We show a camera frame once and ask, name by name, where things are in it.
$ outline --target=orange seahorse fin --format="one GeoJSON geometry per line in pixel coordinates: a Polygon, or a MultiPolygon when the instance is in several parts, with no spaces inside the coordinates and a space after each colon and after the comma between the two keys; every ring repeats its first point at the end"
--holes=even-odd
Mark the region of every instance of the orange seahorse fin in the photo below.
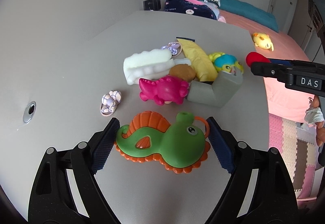
{"type": "Polygon", "coordinates": [[[150,127],[165,133],[170,127],[170,123],[161,114],[154,111],[144,111],[137,114],[130,122],[129,129],[126,134],[122,134],[123,138],[128,138],[137,129],[142,127],[150,127]]]}

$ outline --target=pink bedsheet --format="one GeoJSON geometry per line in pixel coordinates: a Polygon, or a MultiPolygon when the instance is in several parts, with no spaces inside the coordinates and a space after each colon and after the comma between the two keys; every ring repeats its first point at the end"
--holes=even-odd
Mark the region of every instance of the pink bedsheet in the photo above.
{"type": "MultiPolygon", "coordinates": [[[[256,47],[256,51],[265,57],[309,61],[303,50],[290,36],[282,32],[276,33],[257,22],[224,10],[220,10],[220,14],[225,17],[228,24],[244,28],[250,34],[255,32],[268,34],[273,42],[274,51],[256,47]]],[[[296,122],[304,122],[305,111],[309,108],[308,98],[314,97],[313,95],[287,89],[284,87],[284,83],[280,83],[274,78],[264,78],[264,83],[268,98],[269,113],[296,122]]]]}

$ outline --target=yellow plush toy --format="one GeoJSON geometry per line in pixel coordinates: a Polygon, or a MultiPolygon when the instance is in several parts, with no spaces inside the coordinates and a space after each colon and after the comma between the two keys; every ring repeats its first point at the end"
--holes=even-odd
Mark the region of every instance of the yellow plush toy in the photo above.
{"type": "Polygon", "coordinates": [[[264,33],[254,33],[252,38],[256,47],[265,50],[271,49],[271,51],[274,51],[273,43],[271,42],[269,35],[264,33]]]}
{"type": "Polygon", "coordinates": [[[214,81],[218,73],[204,50],[191,40],[179,38],[177,41],[182,45],[185,56],[190,59],[191,67],[195,70],[200,82],[214,81]]]}

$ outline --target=plush toy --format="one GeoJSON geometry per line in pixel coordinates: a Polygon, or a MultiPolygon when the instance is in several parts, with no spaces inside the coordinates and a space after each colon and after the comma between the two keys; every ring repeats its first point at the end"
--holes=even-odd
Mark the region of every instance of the plush toy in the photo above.
{"type": "Polygon", "coordinates": [[[209,59],[213,63],[217,72],[225,71],[227,73],[234,73],[235,67],[237,67],[242,73],[244,72],[244,67],[233,55],[225,54],[224,52],[215,52],[209,55],[209,59]]]}
{"type": "Polygon", "coordinates": [[[200,82],[213,82],[218,73],[204,50],[191,40],[178,38],[177,41],[181,44],[185,56],[191,60],[191,67],[195,70],[200,82]]]}
{"type": "Polygon", "coordinates": [[[252,38],[256,47],[265,50],[271,49],[271,51],[274,51],[273,43],[271,42],[269,35],[264,33],[254,33],[252,38]]]}

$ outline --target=yellow cloth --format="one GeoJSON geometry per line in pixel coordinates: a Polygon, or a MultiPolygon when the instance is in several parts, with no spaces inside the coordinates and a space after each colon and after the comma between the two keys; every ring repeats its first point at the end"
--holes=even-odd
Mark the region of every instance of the yellow cloth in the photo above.
{"type": "Polygon", "coordinates": [[[178,38],[177,41],[182,45],[185,56],[190,59],[200,82],[214,81],[218,73],[204,50],[191,40],[178,38]]]}

